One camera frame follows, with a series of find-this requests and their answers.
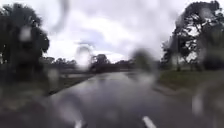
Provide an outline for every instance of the grass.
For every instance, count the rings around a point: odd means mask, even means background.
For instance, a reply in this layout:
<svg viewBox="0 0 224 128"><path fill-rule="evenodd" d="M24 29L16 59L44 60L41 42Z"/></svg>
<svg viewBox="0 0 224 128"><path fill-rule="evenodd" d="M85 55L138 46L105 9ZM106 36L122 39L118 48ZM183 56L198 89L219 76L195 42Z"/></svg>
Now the grass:
<svg viewBox="0 0 224 128"><path fill-rule="evenodd" d="M74 86L88 78L90 75L73 78L59 78L59 87L53 90L54 93L65 88ZM17 110L24 105L32 102L34 99L46 96L48 89L46 82L26 82L17 83L16 85L1 86L0 88L0 115L9 111Z"/></svg>
<svg viewBox="0 0 224 128"><path fill-rule="evenodd" d="M223 71L163 71L158 82L173 90L181 88L195 89L200 83L223 75Z"/></svg>

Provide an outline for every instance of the wet windshield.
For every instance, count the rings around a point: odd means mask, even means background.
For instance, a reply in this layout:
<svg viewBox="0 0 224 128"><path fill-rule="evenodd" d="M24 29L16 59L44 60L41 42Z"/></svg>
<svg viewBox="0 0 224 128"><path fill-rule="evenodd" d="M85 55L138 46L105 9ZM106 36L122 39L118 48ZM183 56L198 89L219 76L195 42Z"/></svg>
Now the wet windshield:
<svg viewBox="0 0 224 128"><path fill-rule="evenodd" d="M1 128L223 128L224 1L1 0Z"/></svg>

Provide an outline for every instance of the green tree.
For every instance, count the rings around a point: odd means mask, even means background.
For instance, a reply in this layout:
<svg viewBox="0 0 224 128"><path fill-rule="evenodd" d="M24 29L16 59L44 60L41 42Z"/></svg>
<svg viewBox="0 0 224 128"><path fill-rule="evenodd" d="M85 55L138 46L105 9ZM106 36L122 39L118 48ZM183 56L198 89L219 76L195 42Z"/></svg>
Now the green tree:
<svg viewBox="0 0 224 128"><path fill-rule="evenodd" d="M208 51L211 46L217 48L217 44L222 44L224 17L220 10L217 1L193 2L187 6L176 21L170 46L163 48L163 59L177 54L186 61L190 53L195 52L199 57L203 49Z"/></svg>
<svg viewBox="0 0 224 128"><path fill-rule="evenodd" d="M18 72L23 69L41 69L39 59L49 48L47 34L41 29L41 25L41 18L28 6L15 3L2 7L0 53L3 63L6 63L10 70Z"/></svg>

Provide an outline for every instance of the sky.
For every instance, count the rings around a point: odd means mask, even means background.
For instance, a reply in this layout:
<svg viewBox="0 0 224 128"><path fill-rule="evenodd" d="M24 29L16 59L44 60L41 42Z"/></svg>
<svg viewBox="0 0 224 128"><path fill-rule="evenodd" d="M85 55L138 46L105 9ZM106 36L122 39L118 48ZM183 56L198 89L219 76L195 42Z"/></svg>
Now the sky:
<svg viewBox="0 0 224 128"><path fill-rule="evenodd" d="M93 54L106 54L116 62L139 48L160 59L162 43L171 35L178 15L195 1L0 0L0 4L23 3L42 17L50 39L46 56L76 59L80 46L91 45ZM219 2L224 8L224 1Z"/></svg>

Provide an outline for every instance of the road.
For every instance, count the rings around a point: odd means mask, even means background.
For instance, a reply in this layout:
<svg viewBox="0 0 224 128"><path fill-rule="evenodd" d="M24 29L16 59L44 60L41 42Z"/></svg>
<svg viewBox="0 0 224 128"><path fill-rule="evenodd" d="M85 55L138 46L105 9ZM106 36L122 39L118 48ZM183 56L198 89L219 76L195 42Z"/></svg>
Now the road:
<svg viewBox="0 0 224 128"><path fill-rule="evenodd" d="M22 110L0 117L1 128L212 128L209 116L195 117L191 104L155 91L152 77L109 73L93 77Z"/></svg>

